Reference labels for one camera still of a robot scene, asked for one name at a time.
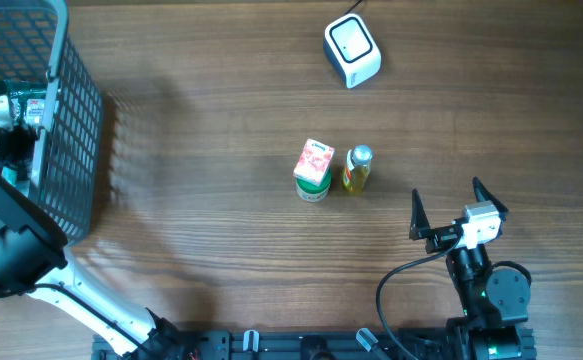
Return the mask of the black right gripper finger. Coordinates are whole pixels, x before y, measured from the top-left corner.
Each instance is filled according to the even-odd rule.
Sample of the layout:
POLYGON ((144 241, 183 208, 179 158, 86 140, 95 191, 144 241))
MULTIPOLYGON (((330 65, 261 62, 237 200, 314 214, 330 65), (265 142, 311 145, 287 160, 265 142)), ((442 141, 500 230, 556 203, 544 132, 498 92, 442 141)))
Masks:
POLYGON ((410 221, 409 238, 420 240, 429 238, 431 227, 417 189, 412 190, 412 215, 410 221))
POLYGON ((484 186, 478 177, 472 179, 472 186, 476 200, 478 202, 490 201, 499 212, 500 219, 505 220, 509 215, 509 209, 484 186))

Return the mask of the yellow liquid bottle grey cap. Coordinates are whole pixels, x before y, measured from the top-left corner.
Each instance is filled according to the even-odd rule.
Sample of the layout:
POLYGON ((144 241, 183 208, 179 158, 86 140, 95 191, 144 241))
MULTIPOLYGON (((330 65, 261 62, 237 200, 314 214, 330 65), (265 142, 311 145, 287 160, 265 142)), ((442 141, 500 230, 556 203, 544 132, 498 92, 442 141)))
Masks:
POLYGON ((365 144, 357 145, 347 152, 342 173, 342 185, 347 192, 363 191, 371 172, 372 159, 373 151, 365 144))

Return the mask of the pink tissue pack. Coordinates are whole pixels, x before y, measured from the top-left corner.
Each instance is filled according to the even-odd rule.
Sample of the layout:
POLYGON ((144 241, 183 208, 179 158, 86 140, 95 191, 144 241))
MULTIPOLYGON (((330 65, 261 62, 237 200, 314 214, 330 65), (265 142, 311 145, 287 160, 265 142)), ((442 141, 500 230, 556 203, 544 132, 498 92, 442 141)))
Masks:
POLYGON ((320 185, 330 168, 335 149, 308 139, 293 170, 293 175, 313 185, 320 185))

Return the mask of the green 3M sponge package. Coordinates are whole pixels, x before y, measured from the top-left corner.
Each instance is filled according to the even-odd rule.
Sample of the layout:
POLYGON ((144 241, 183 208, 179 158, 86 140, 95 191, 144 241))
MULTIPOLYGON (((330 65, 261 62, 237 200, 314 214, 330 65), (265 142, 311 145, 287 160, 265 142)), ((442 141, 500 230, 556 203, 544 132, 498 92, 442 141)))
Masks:
POLYGON ((45 83, 0 80, 0 127, 40 126, 45 113, 45 83))

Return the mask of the green lid jar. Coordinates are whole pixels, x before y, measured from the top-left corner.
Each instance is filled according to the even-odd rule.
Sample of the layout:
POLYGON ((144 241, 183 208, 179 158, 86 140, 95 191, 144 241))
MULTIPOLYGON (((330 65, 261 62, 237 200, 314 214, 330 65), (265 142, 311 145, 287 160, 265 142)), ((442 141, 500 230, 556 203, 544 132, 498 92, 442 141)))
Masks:
POLYGON ((299 197, 307 202, 318 202, 323 200, 329 192, 332 183, 332 171, 328 170, 324 179, 319 185, 297 178, 296 192, 299 197))

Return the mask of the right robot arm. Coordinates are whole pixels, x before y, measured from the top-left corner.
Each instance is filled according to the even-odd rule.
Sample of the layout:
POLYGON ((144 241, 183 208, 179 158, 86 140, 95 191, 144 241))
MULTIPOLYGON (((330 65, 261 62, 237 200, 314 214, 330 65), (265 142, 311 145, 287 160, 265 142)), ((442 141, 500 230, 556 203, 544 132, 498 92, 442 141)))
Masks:
POLYGON ((528 321, 532 277, 512 261, 492 262, 486 245, 502 235, 508 208, 472 179, 476 202, 451 224, 430 225, 421 197, 412 191, 409 238, 424 240, 430 255, 442 255, 464 311, 447 321, 446 332, 457 359, 535 359, 528 321))

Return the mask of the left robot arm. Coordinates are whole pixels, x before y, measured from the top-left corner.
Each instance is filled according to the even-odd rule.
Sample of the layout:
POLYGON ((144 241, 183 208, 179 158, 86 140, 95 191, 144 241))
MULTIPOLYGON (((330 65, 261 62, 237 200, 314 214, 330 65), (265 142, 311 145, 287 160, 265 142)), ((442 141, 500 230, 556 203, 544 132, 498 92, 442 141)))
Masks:
MULTIPOLYGON (((8 136, 0 127, 0 150, 8 136)), ((0 299, 22 295, 64 311, 124 359, 187 355, 177 328, 95 278, 56 222, 0 175, 0 299)))

